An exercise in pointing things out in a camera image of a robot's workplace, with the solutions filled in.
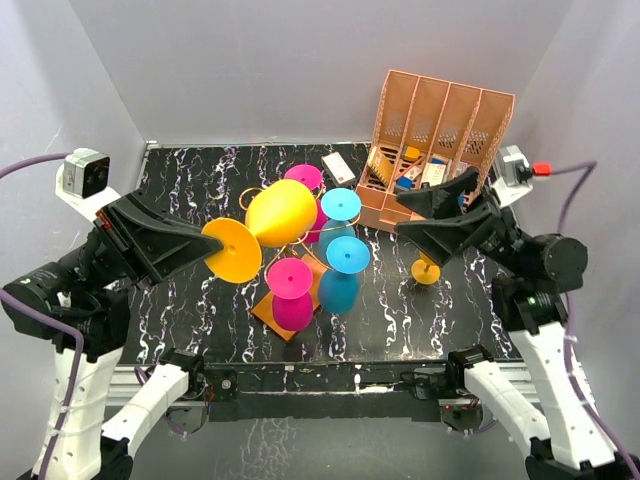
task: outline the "white wall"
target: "white wall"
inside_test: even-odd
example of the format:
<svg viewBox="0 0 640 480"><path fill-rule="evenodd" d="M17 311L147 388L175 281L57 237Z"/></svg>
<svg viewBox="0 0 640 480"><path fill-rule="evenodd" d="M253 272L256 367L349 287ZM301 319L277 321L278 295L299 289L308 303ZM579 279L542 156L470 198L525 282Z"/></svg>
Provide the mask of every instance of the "white wall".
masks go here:
<svg viewBox="0 0 640 480"><path fill-rule="evenodd" d="M131 189L144 142L67 0L0 1L0 166L79 146L109 153L110 183ZM84 241L89 224L54 193L58 164L0 181L0 285ZM0 477L35 461L53 390L53 348L0 309Z"/></svg>
<svg viewBox="0 0 640 480"><path fill-rule="evenodd" d="M389 69L524 92L570 0L71 0L142 136L370 139Z"/></svg>
<svg viewBox="0 0 640 480"><path fill-rule="evenodd" d="M640 6L575 2L516 109L509 140L529 160L599 168L570 212L567 234L589 248L574 294L578 355L608 423L640 453ZM577 176L537 185L520 204L532 233L555 231Z"/></svg>

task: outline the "plastic toy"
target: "plastic toy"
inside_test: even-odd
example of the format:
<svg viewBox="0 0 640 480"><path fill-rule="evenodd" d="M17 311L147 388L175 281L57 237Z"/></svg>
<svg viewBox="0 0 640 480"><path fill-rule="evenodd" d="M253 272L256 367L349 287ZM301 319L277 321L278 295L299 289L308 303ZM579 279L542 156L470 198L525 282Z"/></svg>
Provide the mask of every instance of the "plastic toy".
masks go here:
<svg viewBox="0 0 640 480"><path fill-rule="evenodd" d="M440 279L440 267L420 252L420 258L411 265L411 275L416 282L431 285Z"/></svg>
<svg viewBox="0 0 640 480"><path fill-rule="evenodd" d="M318 306L334 314L353 307L360 288L356 274L367 267L370 254L353 228L362 207L355 192L336 188L325 193L322 172L312 165L296 165L284 177L265 189L242 193L244 224L220 218L202 233L223 244L220 253L206 259L207 266L232 283L249 281L260 272L261 247L279 248L264 268L270 292L253 312L289 341L311 323ZM252 191L258 193L245 206L243 200ZM310 244L315 244L315 253ZM298 246L307 255L300 258Z"/></svg>

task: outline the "yellow funnel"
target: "yellow funnel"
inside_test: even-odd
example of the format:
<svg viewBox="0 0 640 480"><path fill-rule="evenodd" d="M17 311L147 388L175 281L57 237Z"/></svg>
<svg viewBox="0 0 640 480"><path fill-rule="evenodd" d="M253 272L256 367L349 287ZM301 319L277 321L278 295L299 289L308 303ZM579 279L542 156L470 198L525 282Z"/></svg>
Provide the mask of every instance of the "yellow funnel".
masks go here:
<svg viewBox="0 0 640 480"><path fill-rule="evenodd" d="M254 197L244 223L260 245L275 248L295 242L311 228L317 215L311 190L285 178Z"/></svg>

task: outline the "black table surface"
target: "black table surface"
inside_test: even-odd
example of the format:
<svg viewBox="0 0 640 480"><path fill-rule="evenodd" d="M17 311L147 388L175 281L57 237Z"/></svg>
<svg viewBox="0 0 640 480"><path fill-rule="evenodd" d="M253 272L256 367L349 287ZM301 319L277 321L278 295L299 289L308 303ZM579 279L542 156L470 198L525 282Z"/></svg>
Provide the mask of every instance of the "black table surface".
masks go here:
<svg viewBox="0 0 640 480"><path fill-rule="evenodd" d="M217 217L244 220L238 204L248 187L267 187L293 165L319 168L339 152L359 176L368 145L153 147L140 187L161 208L203 226ZM328 188L333 185L325 174ZM268 292L259 275L240 285L215 278L198 263L170 281L133 291L131 324L121 363L155 363L168 348L205 356L208 363L404 361L443 358L482 343L494 355L516 358L489 288L498 267L475 251L447 264L432 286L417 284L411 264L417 249L395 234L359 225L371 250L360 274L361 298L347 314L316 311L311 325L285 343L251 309ZM264 262L276 253L263 249Z"/></svg>

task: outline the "yellow disc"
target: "yellow disc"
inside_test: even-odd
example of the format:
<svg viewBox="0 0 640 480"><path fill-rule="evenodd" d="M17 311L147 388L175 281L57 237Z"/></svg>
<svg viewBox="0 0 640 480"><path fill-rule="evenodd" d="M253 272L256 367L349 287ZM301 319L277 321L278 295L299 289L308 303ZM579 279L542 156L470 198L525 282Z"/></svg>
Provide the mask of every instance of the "yellow disc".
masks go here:
<svg viewBox="0 0 640 480"><path fill-rule="evenodd" d="M429 266L431 266L431 265L435 265L435 266L437 266L437 265L435 264L435 262L434 262L433 260L431 260L429 257L427 257L424 253L422 253L422 252L418 252L418 253L420 254L420 258L422 259L422 261L423 261L424 263L426 263L426 264L427 264L427 265L429 265Z"/></svg>
<svg viewBox="0 0 640 480"><path fill-rule="evenodd" d="M416 260L411 265L411 275L416 282L423 285L431 285L436 283L440 278L440 267L437 265L428 265L424 260Z"/></svg>
<svg viewBox="0 0 640 480"><path fill-rule="evenodd" d="M258 240L241 222L216 218L207 223L202 234L222 242L223 250L204 259L216 276L229 283L244 283L255 277L262 266Z"/></svg>
<svg viewBox="0 0 640 480"><path fill-rule="evenodd" d="M302 183L278 180L249 204L245 225L263 247L284 247L295 242L316 221L318 206Z"/></svg>

